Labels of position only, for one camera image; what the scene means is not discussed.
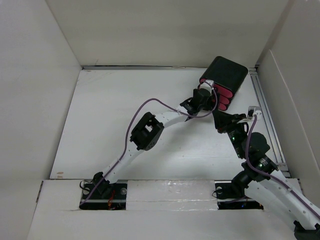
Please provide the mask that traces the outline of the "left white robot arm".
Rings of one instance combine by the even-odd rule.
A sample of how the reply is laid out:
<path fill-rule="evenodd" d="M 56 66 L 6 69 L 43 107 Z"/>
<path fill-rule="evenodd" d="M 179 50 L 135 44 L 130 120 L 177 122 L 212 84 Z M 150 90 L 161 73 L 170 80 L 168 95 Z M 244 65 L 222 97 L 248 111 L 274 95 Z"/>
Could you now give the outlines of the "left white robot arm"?
<path fill-rule="evenodd" d="M 107 198 L 123 171 L 142 153 L 151 150 L 160 140 L 163 131 L 175 124 L 211 115 L 219 107 L 219 97 L 214 89 L 199 88 L 193 90 L 193 96 L 173 108 L 159 114 L 146 112 L 133 125 L 134 114 L 126 130 L 124 150 L 119 158 L 110 163 L 103 171 L 97 172 L 92 178 L 93 189 L 100 198 Z"/>

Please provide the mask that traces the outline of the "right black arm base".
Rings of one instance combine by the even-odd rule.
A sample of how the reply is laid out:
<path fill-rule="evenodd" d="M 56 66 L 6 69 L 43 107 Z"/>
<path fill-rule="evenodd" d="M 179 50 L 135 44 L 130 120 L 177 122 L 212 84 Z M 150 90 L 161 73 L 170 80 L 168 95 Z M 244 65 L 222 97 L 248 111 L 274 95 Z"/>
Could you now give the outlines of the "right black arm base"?
<path fill-rule="evenodd" d="M 230 180 L 215 180 L 212 196 L 217 201 L 218 210 L 263 210 L 257 201 L 237 193 Z"/>

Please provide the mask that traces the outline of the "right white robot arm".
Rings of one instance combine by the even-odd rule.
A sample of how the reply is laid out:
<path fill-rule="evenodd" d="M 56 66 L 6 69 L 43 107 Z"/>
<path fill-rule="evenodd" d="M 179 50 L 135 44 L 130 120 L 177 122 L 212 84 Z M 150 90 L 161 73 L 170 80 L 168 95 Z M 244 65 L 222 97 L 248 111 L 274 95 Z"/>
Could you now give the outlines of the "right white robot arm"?
<path fill-rule="evenodd" d="M 292 185 L 268 156 L 265 136 L 254 131 L 260 111 L 249 115 L 214 111 L 214 126 L 227 134 L 243 168 L 230 182 L 215 183 L 213 196 L 230 205 L 252 199 L 272 211 L 292 230 L 297 240 L 320 238 L 320 209 Z"/>

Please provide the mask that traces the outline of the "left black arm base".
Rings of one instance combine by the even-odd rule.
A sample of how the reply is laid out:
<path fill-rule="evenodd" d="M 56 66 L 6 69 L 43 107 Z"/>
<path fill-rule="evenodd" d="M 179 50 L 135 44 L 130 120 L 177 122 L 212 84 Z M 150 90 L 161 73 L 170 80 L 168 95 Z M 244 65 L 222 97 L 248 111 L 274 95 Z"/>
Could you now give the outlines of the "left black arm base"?
<path fill-rule="evenodd" d="M 106 196 L 101 196 L 96 189 L 89 200 L 86 199 L 94 188 L 94 185 L 87 180 L 82 180 L 79 183 L 79 187 L 82 190 L 79 203 L 81 210 L 118 211 L 126 209 L 128 193 L 127 181 L 121 180 L 120 182 L 116 182 Z"/>

